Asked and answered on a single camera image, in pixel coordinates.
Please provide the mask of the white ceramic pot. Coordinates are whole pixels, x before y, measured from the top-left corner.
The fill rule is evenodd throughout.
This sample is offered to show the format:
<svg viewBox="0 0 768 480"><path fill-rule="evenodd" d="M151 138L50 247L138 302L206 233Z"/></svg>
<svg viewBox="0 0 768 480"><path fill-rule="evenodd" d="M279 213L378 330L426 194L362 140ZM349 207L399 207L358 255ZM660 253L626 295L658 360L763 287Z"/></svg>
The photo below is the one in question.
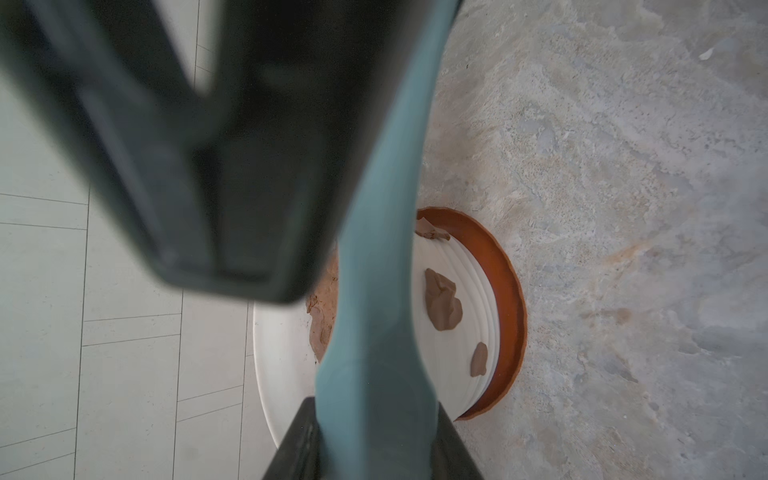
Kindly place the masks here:
<svg viewBox="0 0 768 480"><path fill-rule="evenodd" d="M500 350L499 310L488 276L470 250L435 220L419 219L413 240L412 317L420 355L452 420L489 387ZM315 290L288 307L257 307L254 362L273 441L280 444L315 377L337 312L332 258Z"/></svg>

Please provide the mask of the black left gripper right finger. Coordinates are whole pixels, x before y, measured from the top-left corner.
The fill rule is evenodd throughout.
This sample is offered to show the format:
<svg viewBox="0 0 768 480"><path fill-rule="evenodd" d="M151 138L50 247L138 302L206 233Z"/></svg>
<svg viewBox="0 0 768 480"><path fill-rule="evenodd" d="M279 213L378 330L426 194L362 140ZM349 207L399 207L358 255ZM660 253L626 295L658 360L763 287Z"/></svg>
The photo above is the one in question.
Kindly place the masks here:
<svg viewBox="0 0 768 480"><path fill-rule="evenodd" d="M481 479L442 405L426 421L366 413L326 418L305 398L264 479Z"/></svg>

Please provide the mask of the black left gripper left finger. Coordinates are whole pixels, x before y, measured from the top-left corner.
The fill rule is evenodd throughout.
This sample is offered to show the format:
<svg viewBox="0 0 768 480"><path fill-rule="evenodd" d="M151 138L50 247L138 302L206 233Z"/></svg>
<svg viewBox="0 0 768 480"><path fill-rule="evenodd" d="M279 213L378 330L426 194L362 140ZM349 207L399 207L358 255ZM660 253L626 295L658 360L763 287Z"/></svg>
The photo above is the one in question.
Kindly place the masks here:
<svg viewBox="0 0 768 480"><path fill-rule="evenodd" d="M1 69L166 283L285 304L409 217L452 1L225 1L197 91L151 1L5 1Z"/></svg>

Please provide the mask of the teal scrubbing brush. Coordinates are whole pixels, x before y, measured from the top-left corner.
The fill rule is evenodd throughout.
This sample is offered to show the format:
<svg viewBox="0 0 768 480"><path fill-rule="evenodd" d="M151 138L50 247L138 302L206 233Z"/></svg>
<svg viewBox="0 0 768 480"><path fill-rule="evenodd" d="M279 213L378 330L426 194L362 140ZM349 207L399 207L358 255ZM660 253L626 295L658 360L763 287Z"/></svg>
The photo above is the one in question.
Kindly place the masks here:
<svg viewBox="0 0 768 480"><path fill-rule="evenodd" d="M412 244L429 113L457 10L454 1L429 7L341 231L338 312L315 393L337 425L366 413L426 421L438 406L414 334Z"/></svg>

